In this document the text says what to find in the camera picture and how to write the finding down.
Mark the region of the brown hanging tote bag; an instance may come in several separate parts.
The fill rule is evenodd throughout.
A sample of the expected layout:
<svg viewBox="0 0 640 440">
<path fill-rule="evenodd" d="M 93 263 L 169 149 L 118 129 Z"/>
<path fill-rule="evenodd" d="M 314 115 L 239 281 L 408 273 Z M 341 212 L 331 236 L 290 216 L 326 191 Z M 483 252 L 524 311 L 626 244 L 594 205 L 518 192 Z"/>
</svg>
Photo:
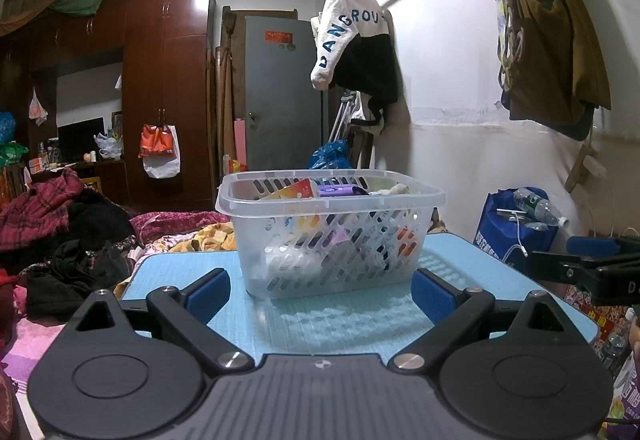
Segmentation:
<svg viewBox="0 0 640 440">
<path fill-rule="evenodd" d="M 583 0 L 506 0 L 501 103 L 574 141 L 591 131 L 594 111 L 611 107 L 604 58 Z"/>
</svg>

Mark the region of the plastic water bottle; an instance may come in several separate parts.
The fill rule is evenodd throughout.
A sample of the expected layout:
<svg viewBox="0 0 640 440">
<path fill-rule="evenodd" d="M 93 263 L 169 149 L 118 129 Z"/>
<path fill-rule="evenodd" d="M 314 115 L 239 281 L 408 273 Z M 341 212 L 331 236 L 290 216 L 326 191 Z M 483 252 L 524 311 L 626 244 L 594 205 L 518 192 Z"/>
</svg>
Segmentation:
<svg viewBox="0 0 640 440">
<path fill-rule="evenodd" d="M 548 226 L 567 227 L 570 220 L 559 212 L 547 198 L 541 197 L 526 187 L 513 193 L 513 201 L 518 209 L 525 211 L 530 217 Z"/>
</svg>

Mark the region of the dark red wooden wardrobe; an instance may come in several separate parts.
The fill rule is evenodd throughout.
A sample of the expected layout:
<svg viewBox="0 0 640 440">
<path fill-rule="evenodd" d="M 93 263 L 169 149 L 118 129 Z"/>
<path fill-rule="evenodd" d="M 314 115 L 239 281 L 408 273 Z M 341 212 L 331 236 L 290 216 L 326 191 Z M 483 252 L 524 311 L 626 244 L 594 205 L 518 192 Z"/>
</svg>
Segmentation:
<svg viewBox="0 0 640 440">
<path fill-rule="evenodd" d="M 52 10 L 1 38 L 1 108 L 35 154 L 56 131 L 58 78 L 122 66 L 129 202 L 139 211 L 209 210 L 215 201 L 210 50 L 215 0 L 103 0 L 95 15 Z M 139 156 L 144 126 L 177 130 L 180 171 L 157 180 Z"/>
</svg>

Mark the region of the blue shopping bag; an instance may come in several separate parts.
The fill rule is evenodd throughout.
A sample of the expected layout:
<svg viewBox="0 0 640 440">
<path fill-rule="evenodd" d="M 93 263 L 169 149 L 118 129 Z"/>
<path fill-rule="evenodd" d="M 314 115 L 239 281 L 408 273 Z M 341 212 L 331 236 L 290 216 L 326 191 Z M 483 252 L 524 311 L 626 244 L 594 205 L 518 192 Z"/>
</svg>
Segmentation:
<svg viewBox="0 0 640 440">
<path fill-rule="evenodd" d="M 515 189 L 487 195 L 472 243 L 489 256 L 524 272 L 528 255 L 547 252 L 558 228 L 532 219 L 516 207 Z"/>
</svg>

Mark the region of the black clothing pile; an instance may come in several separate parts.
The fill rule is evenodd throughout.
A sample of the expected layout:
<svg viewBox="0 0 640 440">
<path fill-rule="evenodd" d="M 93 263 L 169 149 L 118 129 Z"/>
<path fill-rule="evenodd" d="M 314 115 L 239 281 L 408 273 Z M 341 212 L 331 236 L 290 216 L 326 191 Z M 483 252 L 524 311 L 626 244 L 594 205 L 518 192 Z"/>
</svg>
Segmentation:
<svg viewBox="0 0 640 440">
<path fill-rule="evenodd" d="M 18 257 L 32 321 L 68 321 L 89 295 L 115 288 L 134 268 L 127 253 L 138 240 L 123 207 L 84 189 L 67 214 L 65 229 L 33 241 Z"/>
</svg>

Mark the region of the grey door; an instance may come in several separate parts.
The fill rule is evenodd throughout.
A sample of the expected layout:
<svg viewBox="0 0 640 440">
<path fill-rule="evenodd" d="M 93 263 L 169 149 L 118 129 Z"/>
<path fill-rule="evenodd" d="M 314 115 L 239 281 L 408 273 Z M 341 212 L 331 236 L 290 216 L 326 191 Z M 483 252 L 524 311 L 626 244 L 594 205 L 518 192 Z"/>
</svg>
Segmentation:
<svg viewBox="0 0 640 440">
<path fill-rule="evenodd" d="M 245 31 L 246 158 L 250 170 L 304 169 L 323 143 L 323 95 L 310 73 L 310 23 L 248 16 Z"/>
</svg>

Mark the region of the white and black hoodie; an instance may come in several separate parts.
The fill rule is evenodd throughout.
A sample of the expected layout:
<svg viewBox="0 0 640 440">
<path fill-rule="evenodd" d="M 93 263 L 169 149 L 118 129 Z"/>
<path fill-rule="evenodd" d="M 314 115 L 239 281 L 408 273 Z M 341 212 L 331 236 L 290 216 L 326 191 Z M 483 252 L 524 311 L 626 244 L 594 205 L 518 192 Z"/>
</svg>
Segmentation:
<svg viewBox="0 0 640 440">
<path fill-rule="evenodd" d="M 384 111 L 399 96 L 390 26 L 377 0 L 324 0 L 311 19 L 316 61 L 310 81 L 317 91 L 338 86 L 356 94 L 355 126 L 384 129 Z"/>
</svg>

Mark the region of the maroon quilted jacket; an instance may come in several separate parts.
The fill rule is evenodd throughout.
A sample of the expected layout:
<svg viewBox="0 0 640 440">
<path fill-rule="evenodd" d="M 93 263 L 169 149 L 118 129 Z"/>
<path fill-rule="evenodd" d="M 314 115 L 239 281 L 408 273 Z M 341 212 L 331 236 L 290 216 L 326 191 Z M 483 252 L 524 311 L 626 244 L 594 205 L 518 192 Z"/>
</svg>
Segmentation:
<svg viewBox="0 0 640 440">
<path fill-rule="evenodd" d="M 1 250 L 29 246 L 68 228 L 68 207 L 84 190 L 75 171 L 64 169 L 57 177 L 36 183 L 1 212 Z"/>
</svg>

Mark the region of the light blue folding table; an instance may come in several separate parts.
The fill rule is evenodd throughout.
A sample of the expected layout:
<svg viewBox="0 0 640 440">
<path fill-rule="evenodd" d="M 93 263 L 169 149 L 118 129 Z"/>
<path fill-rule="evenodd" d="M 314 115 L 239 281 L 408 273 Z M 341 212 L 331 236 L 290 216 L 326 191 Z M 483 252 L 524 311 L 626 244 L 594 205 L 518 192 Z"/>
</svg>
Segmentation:
<svg viewBox="0 0 640 440">
<path fill-rule="evenodd" d="M 482 287 L 504 300 L 522 300 L 539 287 L 452 234 L 428 235 L 419 264 L 458 288 Z M 228 272 L 231 296 L 208 325 L 255 360 L 266 353 L 376 353 L 388 360 L 432 326 L 413 303 L 408 283 L 306 298 L 253 298 L 245 290 L 234 252 L 149 256 L 124 297 L 142 299 L 165 285 L 183 288 L 215 267 Z"/>
</svg>

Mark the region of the colourful medicine box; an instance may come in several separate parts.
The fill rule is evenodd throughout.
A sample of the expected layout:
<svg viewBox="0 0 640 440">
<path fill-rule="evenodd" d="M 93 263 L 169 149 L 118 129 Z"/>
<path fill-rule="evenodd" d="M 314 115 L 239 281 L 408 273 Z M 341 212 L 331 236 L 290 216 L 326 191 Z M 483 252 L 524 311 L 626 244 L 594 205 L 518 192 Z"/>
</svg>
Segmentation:
<svg viewBox="0 0 640 440">
<path fill-rule="evenodd" d="M 316 231 L 320 227 L 320 217 L 310 213 L 304 215 L 303 210 L 307 209 L 306 201 L 319 197 L 319 187 L 314 181 L 295 179 L 260 200 L 268 205 L 268 213 L 262 218 L 268 219 L 271 225 L 282 226 L 288 232 Z"/>
</svg>

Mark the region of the blue plastic bag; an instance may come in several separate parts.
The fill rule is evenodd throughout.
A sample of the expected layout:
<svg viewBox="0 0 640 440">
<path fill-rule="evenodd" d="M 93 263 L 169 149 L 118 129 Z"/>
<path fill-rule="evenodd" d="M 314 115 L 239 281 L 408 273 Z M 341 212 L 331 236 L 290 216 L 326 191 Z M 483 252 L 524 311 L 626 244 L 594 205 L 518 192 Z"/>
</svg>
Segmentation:
<svg viewBox="0 0 640 440">
<path fill-rule="evenodd" d="M 316 149 L 310 156 L 307 168 L 314 169 L 350 169 L 348 140 L 328 142 Z"/>
</svg>

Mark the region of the orange and white hanging bag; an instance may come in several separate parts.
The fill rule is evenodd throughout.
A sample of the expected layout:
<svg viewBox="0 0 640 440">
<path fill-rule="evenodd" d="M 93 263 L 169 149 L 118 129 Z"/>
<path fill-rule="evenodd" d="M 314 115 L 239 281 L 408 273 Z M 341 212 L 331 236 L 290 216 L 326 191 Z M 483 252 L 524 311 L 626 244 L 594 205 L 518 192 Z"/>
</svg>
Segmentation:
<svg viewBox="0 0 640 440">
<path fill-rule="evenodd" d="M 139 157 L 145 174 L 152 180 L 175 178 L 181 170 L 180 147 L 175 126 L 144 125 Z"/>
</svg>

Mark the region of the yellow patterned blanket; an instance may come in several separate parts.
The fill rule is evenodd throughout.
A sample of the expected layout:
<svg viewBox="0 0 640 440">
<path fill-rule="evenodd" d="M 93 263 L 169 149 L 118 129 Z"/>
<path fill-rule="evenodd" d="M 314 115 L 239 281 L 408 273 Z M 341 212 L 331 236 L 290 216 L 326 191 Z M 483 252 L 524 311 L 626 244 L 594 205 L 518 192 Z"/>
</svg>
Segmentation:
<svg viewBox="0 0 640 440">
<path fill-rule="evenodd" d="M 201 230 L 187 234 L 165 235 L 151 241 L 149 244 L 138 246 L 128 252 L 127 258 L 134 261 L 134 270 L 114 288 L 117 299 L 122 298 L 126 288 L 132 281 L 142 262 L 160 253 L 185 253 L 198 251 L 235 251 L 236 240 L 231 222 L 213 223 Z"/>
</svg>

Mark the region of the clear plastic basket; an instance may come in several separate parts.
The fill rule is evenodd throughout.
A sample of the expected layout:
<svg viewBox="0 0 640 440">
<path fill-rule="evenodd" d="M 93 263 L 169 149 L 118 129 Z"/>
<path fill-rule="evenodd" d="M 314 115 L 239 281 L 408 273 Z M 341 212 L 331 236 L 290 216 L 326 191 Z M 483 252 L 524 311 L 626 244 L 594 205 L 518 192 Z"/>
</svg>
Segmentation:
<svg viewBox="0 0 640 440">
<path fill-rule="evenodd" d="M 218 212 L 234 227 L 247 293 L 282 299 L 407 281 L 444 192 L 374 169 L 227 175 Z"/>
</svg>

